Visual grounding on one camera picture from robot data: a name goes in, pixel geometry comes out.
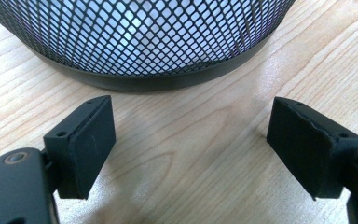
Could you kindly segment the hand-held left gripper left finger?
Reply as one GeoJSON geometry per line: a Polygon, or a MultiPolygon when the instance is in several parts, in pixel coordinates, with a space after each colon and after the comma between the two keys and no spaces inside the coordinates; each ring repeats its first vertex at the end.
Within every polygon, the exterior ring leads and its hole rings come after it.
{"type": "Polygon", "coordinates": [[[113,145],[116,131],[109,95],[88,100],[44,136],[48,158],[59,168],[62,199],[87,199],[113,145]]]}

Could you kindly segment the black metal mesh basket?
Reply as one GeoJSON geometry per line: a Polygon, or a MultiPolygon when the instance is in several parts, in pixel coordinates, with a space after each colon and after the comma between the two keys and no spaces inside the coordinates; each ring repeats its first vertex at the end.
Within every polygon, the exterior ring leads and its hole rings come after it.
{"type": "Polygon", "coordinates": [[[0,0],[0,24],[68,77],[166,91],[254,57],[296,0],[0,0]]]}

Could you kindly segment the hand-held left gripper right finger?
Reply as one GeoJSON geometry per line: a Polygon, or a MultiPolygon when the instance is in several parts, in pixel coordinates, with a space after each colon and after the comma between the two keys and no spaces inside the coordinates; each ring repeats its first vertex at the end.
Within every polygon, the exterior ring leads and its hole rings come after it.
{"type": "Polygon", "coordinates": [[[344,167],[358,153],[358,134],[283,97],[273,101],[267,142],[313,198],[337,199],[344,167]]]}

